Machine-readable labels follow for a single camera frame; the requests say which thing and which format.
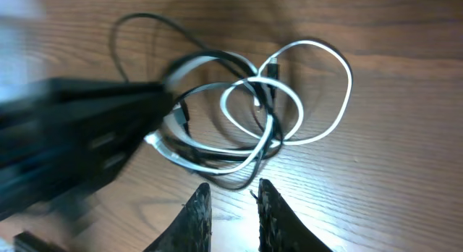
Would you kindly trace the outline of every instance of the white cable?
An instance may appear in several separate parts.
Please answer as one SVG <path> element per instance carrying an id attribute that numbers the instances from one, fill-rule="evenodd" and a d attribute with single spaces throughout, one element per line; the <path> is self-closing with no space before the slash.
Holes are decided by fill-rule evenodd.
<path id="1" fill-rule="evenodd" d="M 283 84 L 283 83 L 281 83 L 281 82 L 279 82 L 277 80 L 272 80 L 272 79 L 266 78 L 266 77 L 244 78 L 244 79 L 241 79 L 241 80 L 235 82 L 232 86 L 237 87 L 238 85 L 242 85 L 244 82 L 267 83 L 269 85 L 289 89 L 290 91 L 292 91 L 291 88 L 287 87 L 285 84 Z M 290 95 L 290 96 L 291 97 L 296 97 L 300 102 L 300 99 L 297 97 L 297 95 L 296 95 L 296 93 L 294 93 L 294 91 L 292 91 L 292 95 Z M 304 109 L 302 108 L 302 102 L 300 103 L 300 106 L 301 106 L 300 111 L 304 111 Z M 301 117 L 301 119 L 298 120 L 297 125 L 300 126 L 302 124 L 302 120 L 303 120 L 303 117 Z M 172 123 L 172 122 L 177 123 L 177 121 L 172 120 L 171 118 L 170 119 L 169 118 L 165 119 L 164 122 L 166 124 L 169 124 L 169 123 Z M 225 174 L 237 172 L 240 169 L 246 167 L 248 164 L 250 164 L 254 160 L 254 158 L 259 154 L 259 152 L 262 150 L 262 148 L 266 144 L 267 140 L 270 138 L 272 128 L 273 128 L 273 116 L 271 114 L 267 114 L 266 126 L 265 126 L 265 129 L 263 131 L 262 137 L 258 141 L 258 144 L 254 147 L 254 149 L 251 151 L 249 156 L 240 165 L 238 165 L 236 167 L 233 167 L 231 169 L 214 169 L 214 168 L 209 168 L 209 167 L 203 167 L 203 166 L 200 166 L 198 164 L 194 164 L 191 161 L 183 159 L 178 154 L 170 151 L 163 144 L 162 134 L 160 134 L 158 131 L 146 136 L 145 141 L 147 143 L 151 144 L 164 157 L 166 157 L 167 159 L 169 159 L 172 162 L 175 162 L 178 165 L 181 165 L 181 166 L 186 167 L 188 169 L 194 169 L 194 170 L 199 171 L 199 172 L 207 172 L 207 173 L 212 173 L 212 174 L 215 174 L 215 175 L 225 175 Z"/>
<path id="2" fill-rule="evenodd" d="M 347 62 L 344 60 L 344 58 L 338 54 L 337 52 L 335 52 L 332 48 L 320 43 L 320 42 L 317 42 L 317 41 L 312 41 L 312 40 L 303 40 L 303 41 L 295 41 L 295 42 L 292 42 L 286 46 L 284 46 L 283 48 L 281 48 L 280 50 L 278 50 L 277 52 L 275 52 L 274 54 L 272 54 L 270 57 L 268 57 L 264 63 L 259 67 L 259 70 L 258 70 L 258 76 L 261 76 L 262 75 L 262 71 L 264 70 L 264 68 L 267 66 L 267 64 L 274 58 L 276 58 L 278 55 L 280 55 L 281 53 L 283 53 L 284 51 L 286 51 L 287 49 L 293 47 L 293 46 L 298 46 L 298 45 L 303 45 L 303 44 L 306 44 L 306 45 L 312 45 L 312 46 L 317 46 L 321 49 L 324 49 L 325 51 L 327 51 L 328 53 L 332 54 L 333 56 L 335 56 L 342 64 L 342 66 L 344 67 L 344 69 L 346 70 L 346 73 L 347 73 L 347 90 L 346 90 L 346 96 L 344 97 L 344 102 L 342 103 L 341 105 L 341 109 L 339 110 L 339 113 L 338 115 L 336 116 L 336 119 L 333 121 L 333 123 L 331 124 L 331 126 L 326 129 L 323 133 L 319 134 L 319 135 L 316 135 L 316 136 L 313 136 L 311 138 L 306 138 L 306 139 L 302 139 L 302 140 L 289 140 L 289 138 L 292 136 L 289 136 L 289 133 L 286 134 L 286 136 L 284 137 L 284 141 L 283 141 L 283 144 L 284 145 L 301 145 L 301 144 L 306 144 L 306 143 L 313 143 L 317 140 L 320 140 L 324 137 L 326 137 L 327 135 L 329 135 L 331 132 L 334 131 L 334 129 L 338 126 L 339 122 L 341 121 L 342 117 L 344 116 L 344 113 L 346 111 L 346 107 L 347 107 L 347 103 L 349 102 L 349 98 L 350 98 L 350 93 L 352 91 L 352 71 L 349 67 L 349 65 L 347 64 Z M 221 97 L 221 110 L 222 112 L 224 113 L 225 117 L 228 118 L 228 120 L 233 123 L 235 126 L 237 126 L 239 129 L 241 129 L 243 132 L 247 133 L 248 135 L 251 135 L 252 137 L 254 138 L 260 138 L 259 135 L 256 135 L 255 133 L 252 133 L 251 131 L 249 131 L 248 129 L 244 128 L 240 123 L 238 123 L 234 118 L 233 116 L 230 114 L 229 110 L 226 108 L 226 101 L 229 97 L 229 93 L 226 93 L 224 92 L 222 94 L 222 97 Z M 273 140 L 272 141 L 272 145 L 271 145 L 271 148 L 274 148 L 274 147 L 277 147 L 279 145 L 279 142 L 277 140 Z"/>
<path id="3" fill-rule="evenodd" d="M 287 85 L 283 84 L 282 82 L 278 80 L 274 80 L 269 77 L 262 77 L 262 72 L 265 69 L 266 65 L 272 60 L 275 59 L 278 55 L 286 51 L 287 49 L 293 47 L 293 46 L 298 46 L 302 44 L 307 44 L 307 45 L 312 45 L 312 46 L 317 46 L 321 49 L 326 50 L 328 53 L 332 54 L 335 56 L 343 65 L 344 69 L 346 70 L 347 73 L 347 92 L 346 96 L 344 98 L 344 102 L 341 105 L 341 109 L 334 120 L 334 122 L 331 124 L 331 126 L 323 133 L 316 135 L 311 138 L 306 138 L 303 140 L 290 140 L 290 138 L 299 130 L 300 126 L 302 125 L 303 121 L 303 116 L 304 116 L 304 108 L 302 105 L 302 101 L 300 100 L 299 96 Z M 186 167 L 188 169 L 193 169 L 195 171 L 199 172 L 206 172 L 210 173 L 213 175 L 225 175 L 233 172 L 237 172 L 238 170 L 246 167 L 248 164 L 250 164 L 253 160 L 255 160 L 256 156 L 259 154 L 259 152 L 263 149 L 265 143 L 267 140 L 270 138 L 272 129 L 273 129 L 273 117 L 271 114 L 267 114 L 266 116 L 266 123 L 264 126 L 264 131 L 262 135 L 256 135 L 255 133 L 250 132 L 248 129 L 244 128 L 240 123 L 238 123 L 233 116 L 229 113 L 229 110 L 227 109 L 226 102 L 228 100 L 228 97 L 230 93 L 238 86 L 242 85 L 243 83 L 251 82 L 251 83 L 262 83 L 265 85 L 271 85 L 274 86 L 283 92 L 285 92 L 296 104 L 297 107 L 297 112 L 298 112 L 298 118 L 296 121 L 296 124 L 294 127 L 284 136 L 283 143 L 285 145 L 300 145 L 300 144 L 306 144 L 306 143 L 312 143 L 316 140 L 320 140 L 321 138 L 326 137 L 329 133 L 331 133 L 336 126 L 339 124 L 341 121 L 342 116 L 344 115 L 347 102 L 350 97 L 350 93 L 352 90 L 352 71 L 350 70 L 349 65 L 347 62 L 343 59 L 343 57 L 336 53 L 333 49 L 330 47 L 317 42 L 317 41 L 311 41 L 311 40 L 303 40 L 303 41 L 295 41 L 293 43 L 290 43 L 280 50 L 278 50 L 276 53 L 272 54 L 270 57 L 268 57 L 264 63 L 257 69 L 254 64 L 246 59 L 245 57 L 233 53 L 233 52 L 227 52 L 228 54 L 234 55 L 238 58 L 240 58 L 243 62 L 245 62 L 249 68 L 254 72 L 257 73 L 257 76 L 255 77 L 249 77 L 245 79 L 241 79 L 237 82 L 235 82 L 230 88 L 226 89 L 221 96 L 220 99 L 220 107 L 222 112 L 224 113 L 225 117 L 227 117 L 230 122 L 232 122 L 234 125 L 236 125 L 240 130 L 244 131 L 245 133 L 251 135 L 254 138 L 259 139 L 257 145 L 253 150 L 234 150 L 234 149 L 227 149 L 227 148 L 216 148 L 212 146 L 207 146 L 206 144 L 199 143 L 196 140 L 192 139 L 185 131 L 184 129 L 178 124 L 178 122 L 175 120 L 175 117 L 173 114 L 170 114 L 166 117 L 164 117 L 164 124 L 167 126 L 167 128 L 174 134 L 178 139 L 182 140 L 184 143 L 187 145 L 190 145 L 195 148 L 200 148 L 204 151 L 211 151 L 211 152 L 216 152 L 220 154 L 232 154 L 236 156 L 247 156 L 247 158 L 239 165 L 236 167 L 233 167 L 231 169 L 214 169 L 210 167 L 204 167 L 200 164 L 195 164 L 191 161 L 188 161 L 178 154 L 174 153 L 171 149 L 169 149 L 163 142 L 163 136 L 160 134 L 159 131 L 156 131 L 150 135 L 147 135 L 145 137 L 145 141 L 152 146 L 164 157 L 166 157 L 168 160 L 181 165 L 183 167 Z M 192 60 L 189 60 L 185 64 L 183 64 L 179 69 L 175 70 L 167 79 L 166 82 L 166 87 L 168 90 L 173 90 L 175 86 L 179 83 L 179 81 L 191 70 L 195 69 L 196 67 L 199 67 L 200 65 L 215 60 L 217 58 L 212 57 L 212 56 L 199 56 L 197 58 L 194 58 Z M 269 98 L 269 93 L 266 91 L 265 97 Z M 280 144 L 279 141 L 277 140 L 272 140 L 271 148 L 275 148 Z"/>
<path id="4" fill-rule="evenodd" d="M 249 77 L 247 79 L 239 80 L 233 84 L 234 86 L 226 89 L 223 95 L 228 96 L 238 85 L 242 85 L 244 81 L 248 81 L 251 83 L 263 83 L 266 85 L 272 85 L 282 90 L 283 92 L 285 92 L 294 101 L 294 103 L 296 104 L 297 113 L 299 116 L 297 118 L 296 124 L 291 129 L 291 131 L 288 134 L 286 134 L 285 138 L 292 137 L 293 134 L 295 134 L 299 130 L 302 124 L 302 121 L 304 120 L 304 106 L 302 105 L 302 101 L 299 98 L 299 96 L 297 96 L 297 94 L 289 86 L 283 84 L 282 82 L 278 80 L 274 80 L 268 77 Z M 223 108 L 222 105 L 226 103 L 221 100 L 220 104 L 221 104 L 221 108 Z M 201 148 L 206 151 L 215 151 L 215 152 L 219 152 L 223 154 L 241 154 L 242 155 L 242 154 L 250 154 L 252 152 L 250 150 L 230 150 L 230 149 L 223 149 L 223 148 L 215 148 L 215 147 L 211 147 L 211 146 L 207 146 L 205 144 L 199 143 L 195 139 L 191 138 L 189 135 L 185 133 L 185 131 L 182 129 L 181 126 L 179 126 L 179 124 L 177 123 L 173 115 L 168 115 L 164 117 L 164 124 L 172 132 L 172 134 L 174 134 L 178 139 L 182 140 L 186 144 L 192 147 L 195 147 L 195 148 Z"/>

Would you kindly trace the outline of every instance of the wood grain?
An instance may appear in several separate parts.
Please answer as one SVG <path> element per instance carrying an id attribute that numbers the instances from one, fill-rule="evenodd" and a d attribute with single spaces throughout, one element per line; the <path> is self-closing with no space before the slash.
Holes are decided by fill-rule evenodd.
<path id="1" fill-rule="evenodd" d="M 335 251 L 463 250 L 463 0 L 41 2 L 46 19 L 34 25 L 27 55 L 44 63 L 49 76 L 118 80 L 107 35 L 111 23 L 130 12 L 165 14 L 208 45 L 256 64 L 297 38 L 335 45 L 354 70 L 344 119 L 323 140 L 285 147 L 260 177 L 270 179 Z M 133 80 L 156 80 L 168 61 L 195 49 L 166 26 L 147 20 L 128 24 L 119 40 Z M 281 68 L 282 79 L 297 90 L 310 114 L 297 137 L 326 128 L 347 83 L 340 65 L 323 52 L 303 48 L 282 56 Z M 180 90 L 231 79 L 211 64 L 189 75 Z M 217 106 L 205 104 L 216 97 L 192 98 L 193 135 L 218 145 L 247 139 L 220 115 L 210 120 Z M 233 100 L 233 107 L 250 102 L 239 96 Z M 285 120 L 291 122 L 291 112 Z M 228 135 L 214 127 L 218 123 Z M 236 177 L 247 173 L 250 168 Z M 93 197 L 98 199 L 96 222 L 75 242 L 91 239 L 95 251 L 141 251 L 201 182 L 144 145 L 121 177 Z M 257 184 L 249 189 L 257 190 Z M 257 251 L 257 206 L 248 190 L 213 187 L 212 197 L 213 251 Z M 15 216 L 0 223 L 0 235 L 11 240 L 27 228 L 65 243 L 52 218 Z"/>

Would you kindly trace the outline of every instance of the cable connector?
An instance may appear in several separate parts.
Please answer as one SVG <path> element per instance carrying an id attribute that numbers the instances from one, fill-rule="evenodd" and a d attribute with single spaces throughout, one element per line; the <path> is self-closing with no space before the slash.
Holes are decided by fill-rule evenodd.
<path id="1" fill-rule="evenodd" d="M 176 104 L 172 109 L 172 114 L 174 114 L 175 120 L 179 125 L 184 125 L 188 122 L 189 117 L 185 113 L 182 104 Z"/>
<path id="2" fill-rule="evenodd" d="M 162 135 L 159 131 L 155 131 L 145 136 L 145 142 L 151 144 L 154 148 L 158 148 L 162 144 Z"/>
<path id="3" fill-rule="evenodd" d="M 270 62 L 267 64 L 267 77 L 273 78 L 278 80 L 280 77 L 280 65 L 278 64 L 278 60 L 276 57 L 272 57 Z M 269 86 L 270 88 L 270 96 L 272 100 L 275 100 L 276 90 L 273 86 Z"/>

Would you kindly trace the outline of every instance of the table surface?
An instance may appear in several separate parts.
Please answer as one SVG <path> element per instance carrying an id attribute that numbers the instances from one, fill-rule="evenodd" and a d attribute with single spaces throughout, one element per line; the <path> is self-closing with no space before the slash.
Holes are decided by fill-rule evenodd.
<path id="1" fill-rule="evenodd" d="M 354 87 L 347 112 L 328 137 L 287 146 L 259 177 L 270 179 L 300 219 L 335 251 L 463 250 L 463 0 L 40 0 L 27 60 L 33 79 L 74 75 L 119 80 L 107 49 L 112 22 L 131 12 L 175 19 L 215 49 L 261 63 L 298 38 L 335 45 L 349 60 Z M 119 53 L 133 80 L 157 80 L 167 63 L 196 50 L 150 20 L 122 29 Z M 281 79 L 301 96 L 303 130 L 330 125 L 347 79 L 332 56 L 311 48 L 280 58 Z M 233 78 L 208 64 L 179 90 Z M 246 141 L 216 112 L 218 93 L 192 98 L 192 134 L 206 143 Z M 251 123 L 250 100 L 232 98 Z M 279 94 L 279 114 L 292 121 Z M 221 125 L 223 135 L 215 125 Z M 250 168 L 234 176 L 242 180 Z M 98 191 L 94 223 L 73 243 L 95 251 L 141 251 L 170 224 L 203 180 L 143 144 L 121 176 Z M 212 187 L 213 251 L 257 251 L 257 206 L 249 190 Z M 54 215 L 17 215 L 0 236 L 27 229 L 67 244 Z"/>

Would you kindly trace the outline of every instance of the black device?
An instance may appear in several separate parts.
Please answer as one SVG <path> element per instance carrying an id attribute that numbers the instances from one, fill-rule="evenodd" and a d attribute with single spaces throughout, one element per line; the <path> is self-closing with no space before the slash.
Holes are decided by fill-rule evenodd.
<path id="1" fill-rule="evenodd" d="M 72 77 L 3 87 L 0 101 L 0 220 L 110 183 L 173 107 L 158 83 Z"/>

